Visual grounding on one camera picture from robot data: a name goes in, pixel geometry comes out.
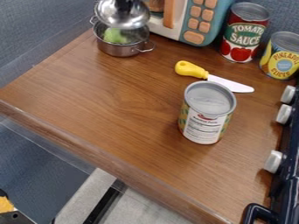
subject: yellow can label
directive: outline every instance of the yellow can label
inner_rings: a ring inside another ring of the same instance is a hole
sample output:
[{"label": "yellow can label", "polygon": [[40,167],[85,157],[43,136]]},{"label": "yellow can label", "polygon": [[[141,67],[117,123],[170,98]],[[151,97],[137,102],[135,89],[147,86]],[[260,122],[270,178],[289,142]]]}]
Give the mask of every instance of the yellow can label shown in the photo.
[{"label": "yellow can label", "polygon": [[273,45],[270,40],[261,58],[260,67],[273,78],[287,80],[299,70],[299,54],[284,51]]},{"label": "yellow can label", "polygon": [[206,118],[184,101],[177,120],[182,134],[198,144],[214,144],[223,137],[232,114]]},{"label": "yellow can label", "polygon": [[13,209],[14,206],[6,197],[0,197],[0,214],[12,212]]}]

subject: can rim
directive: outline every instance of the can rim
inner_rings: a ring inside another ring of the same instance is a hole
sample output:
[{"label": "can rim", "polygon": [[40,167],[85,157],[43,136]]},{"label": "can rim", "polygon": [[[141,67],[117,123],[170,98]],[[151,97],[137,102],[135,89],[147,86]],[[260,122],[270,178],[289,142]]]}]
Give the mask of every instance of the can rim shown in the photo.
[{"label": "can rim", "polygon": [[[237,6],[241,6],[241,5],[243,5],[243,6],[250,5],[250,6],[255,6],[257,8],[260,8],[261,10],[263,10],[267,14],[267,16],[265,18],[263,18],[263,19],[253,19],[253,20],[244,19],[244,18],[242,18],[242,16],[240,14],[238,14],[238,11],[236,11],[236,9],[235,9]],[[236,14],[238,17],[242,18],[244,21],[247,21],[247,22],[254,22],[254,21],[255,22],[262,22],[262,21],[267,21],[270,18],[269,11],[264,6],[262,6],[260,4],[257,4],[257,3],[235,3],[232,6],[232,12],[234,14]]]},{"label": "can rim", "polygon": [[[196,107],[194,107],[194,105],[192,105],[192,103],[188,100],[187,95],[188,95],[188,92],[191,88],[193,88],[194,86],[197,86],[197,85],[202,85],[202,84],[207,84],[207,85],[217,87],[217,89],[222,90],[223,94],[226,94],[227,96],[229,96],[232,100],[232,106],[231,106],[230,110],[228,110],[227,112],[222,113],[222,114],[214,115],[214,114],[208,114],[208,113],[205,113],[203,111],[200,111],[199,109],[196,109]],[[229,115],[235,110],[235,108],[237,106],[236,96],[233,94],[233,92],[231,90],[229,90],[227,87],[225,87],[225,86],[223,86],[223,85],[221,85],[217,82],[207,81],[207,80],[200,80],[200,81],[196,81],[196,82],[193,82],[192,84],[190,84],[184,91],[184,99],[192,109],[194,109],[199,114],[204,115],[206,118],[217,118],[217,117],[220,117],[220,116]]]},{"label": "can rim", "polygon": [[280,47],[282,50],[285,50],[285,51],[288,51],[288,52],[292,52],[292,53],[299,53],[299,51],[294,51],[292,49],[288,49],[287,47],[285,46],[282,46],[282,45],[279,45],[277,44],[277,41],[275,41],[276,39],[279,38],[279,35],[282,35],[282,34],[288,34],[288,35],[291,35],[292,37],[294,38],[297,38],[298,39],[298,42],[299,42],[299,34],[297,33],[294,33],[292,31],[276,31],[275,33],[272,34],[271,36],[271,42],[276,44],[278,47]]}]

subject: orange button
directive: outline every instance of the orange button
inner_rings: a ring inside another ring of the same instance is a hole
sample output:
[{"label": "orange button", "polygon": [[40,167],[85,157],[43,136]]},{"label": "orange button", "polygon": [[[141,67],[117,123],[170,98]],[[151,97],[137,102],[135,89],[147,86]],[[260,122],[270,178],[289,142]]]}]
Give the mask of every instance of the orange button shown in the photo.
[{"label": "orange button", "polygon": [[184,33],[184,39],[195,45],[200,45],[204,42],[205,37],[200,33],[196,33],[194,31],[187,31],[186,33]]},{"label": "orange button", "polygon": [[215,8],[217,4],[217,0],[205,0],[205,6],[208,8]]},{"label": "orange button", "polygon": [[198,29],[198,23],[198,20],[196,20],[195,18],[191,18],[189,19],[188,27],[193,30]]},{"label": "orange button", "polygon": [[190,15],[192,15],[195,18],[198,18],[200,16],[201,8],[198,6],[192,6],[190,10]]},{"label": "orange button", "polygon": [[213,10],[204,10],[202,18],[206,21],[211,21],[212,17],[214,16],[214,11]]},{"label": "orange button", "polygon": [[201,22],[198,29],[200,32],[208,33],[210,31],[210,28],[211,28],[210,23]]},{"label": "orange button", "polygon": [[193,2],[195,4],[203,4],[204,0],[193,0]]}]

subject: gray wall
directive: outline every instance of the gray wall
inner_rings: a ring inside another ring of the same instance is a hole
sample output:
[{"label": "gray wall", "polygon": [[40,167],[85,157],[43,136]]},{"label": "gray wall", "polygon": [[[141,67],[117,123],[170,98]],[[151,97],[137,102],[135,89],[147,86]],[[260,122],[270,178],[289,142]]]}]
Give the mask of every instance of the gray wall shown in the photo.
[{"label": "gray wall", "polygon": [[270,24],[263,40],[268,41],[273,32],[287,31],[299,34],[299,0],[237,0],[265,6],[270,12]]},{"label": "gray wall", "polygon": [[90,27],[94,0],[1,0],[0,87]]}]

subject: open tin can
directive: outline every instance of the open tin can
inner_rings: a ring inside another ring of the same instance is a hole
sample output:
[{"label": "open tin can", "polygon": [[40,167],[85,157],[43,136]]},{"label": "open tin can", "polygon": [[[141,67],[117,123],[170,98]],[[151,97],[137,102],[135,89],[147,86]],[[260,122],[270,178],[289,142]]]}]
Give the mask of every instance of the open tin can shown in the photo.
[{"label": "open tin can", "polygon": [[289,80],[299,72],[299,35],[290,31],[272,34],[260,61],[261,70],[278,80]]},{"label": "open tin can", "polygon": [[227,60],[245,63],[253,59],[268,25],[269,13],[256,3],[235,3],[227,22],[221,54]]},{"label": "open tin can", "polygon": [[214,144],[224,135],[237,100],[226,87],[211,81],[197,81],[184,91],[178,127],[189,140]]}]

